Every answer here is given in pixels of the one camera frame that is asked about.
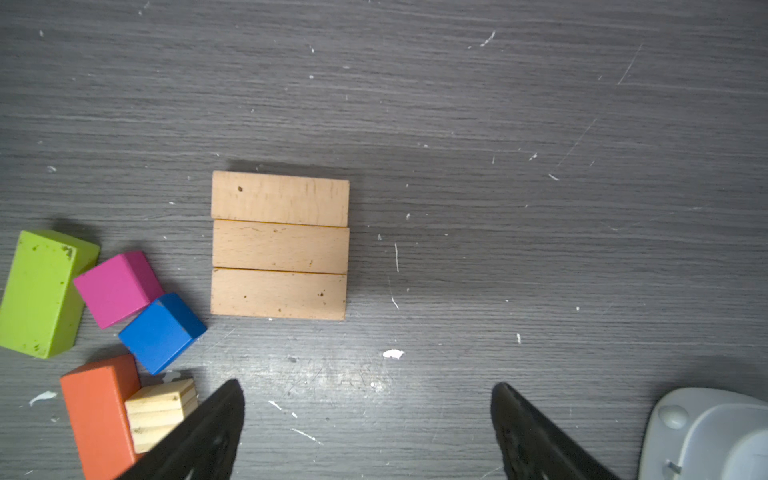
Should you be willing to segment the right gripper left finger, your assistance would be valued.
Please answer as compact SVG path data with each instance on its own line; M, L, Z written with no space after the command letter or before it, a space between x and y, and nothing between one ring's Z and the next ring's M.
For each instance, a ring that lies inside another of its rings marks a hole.
M228 480L244 414L243 390L230 379L119 479Z

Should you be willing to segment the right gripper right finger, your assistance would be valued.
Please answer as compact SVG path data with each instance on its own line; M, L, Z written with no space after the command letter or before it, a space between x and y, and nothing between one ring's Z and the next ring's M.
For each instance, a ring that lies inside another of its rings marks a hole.
M490 413L509 479L618 479L511 385L494 386Z

